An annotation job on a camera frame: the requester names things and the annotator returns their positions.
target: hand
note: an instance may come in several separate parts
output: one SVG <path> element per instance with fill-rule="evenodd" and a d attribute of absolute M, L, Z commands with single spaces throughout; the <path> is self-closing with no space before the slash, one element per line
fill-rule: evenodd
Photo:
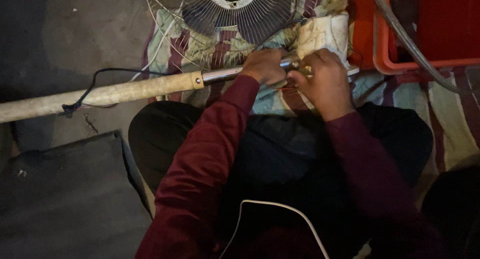
<path fill-rule="evenodd" d="M 240 75 L 247 75 L 260 84 L 274 84 L 287 76 L 285 70 L 280 67 L 282 51 L 279 49 L 267 49 L 251 52 Z"/>
<path fill-rule="evenodd" d="M 325 121 L 332 121 L 355 111 L 350 100 L 347 70 L 339 57 L 328 49 L 321 49 L 306 56 L 300 67 L 310 66 L 311 79 L 298 71 L 288 77 L 297 82 L 298 88 L 321 113 Z"/>

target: maroon sleeve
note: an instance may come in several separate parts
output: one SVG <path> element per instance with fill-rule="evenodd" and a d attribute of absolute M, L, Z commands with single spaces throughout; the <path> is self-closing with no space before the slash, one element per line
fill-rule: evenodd
<path fill-rule="evenodd" d="M 158 187 L 156 213 L 136 258 L 208 258 L 219 195 L 260 85 L 237 76 L 204 111 Z"/>
<path fill-rule="evenodd" d="M 442 258 L 437 234 L 418 213 L 413 192 L 380 141 L 354 112 L 326 123 L 348 192 L 372 228 L 374 258 Z"/>

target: person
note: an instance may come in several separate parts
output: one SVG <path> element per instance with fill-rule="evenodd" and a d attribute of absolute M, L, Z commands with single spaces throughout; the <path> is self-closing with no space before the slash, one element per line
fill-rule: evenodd
<path fill-rule="evenodd" d="M 347 71 L 328 49 L 302 60 L 312 78 L 288 73 L 321 117 L 250 115 L 260 85 L 285 79 L 280 59 L 276 49 L 250 53 L 205 110 L 162 101 L 135 116 L 130 147 L 156 194 L 136 257 L 324 257 L 301 215 L 261 204 L 240 214 L 249 199 L 303 213 L 330 258 L 352 258 L 367 242 L 373 258 L 441 258 L 411 189 L 432 151 L 429 127 L 412 110 L 355 109 Z"/>

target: dark floor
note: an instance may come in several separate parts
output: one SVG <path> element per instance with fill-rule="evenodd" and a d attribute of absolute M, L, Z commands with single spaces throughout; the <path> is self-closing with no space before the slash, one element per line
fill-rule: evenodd
<path fill-rule="evenodd" d="M 146 0 L 0 0 L 0 101 L 71 90 L 105 67 L 141 67 L 152 18 Z M 134 74 L 103 73 L 99 86 Z M 126 128 L 146 100 L 16 122 L 21 152 Z"/>

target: wire fan grille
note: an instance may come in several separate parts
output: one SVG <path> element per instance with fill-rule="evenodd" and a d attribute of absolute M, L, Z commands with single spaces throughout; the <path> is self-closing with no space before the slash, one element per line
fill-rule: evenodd
<path fill-rule="evenodd" d="M 202 69 L 241 63 L 292 19 L 314 16 L 320 0 L 147 0 L 171 50 Z M 280 31 L 265 47 L 290 47 L 299 26 Z"/>

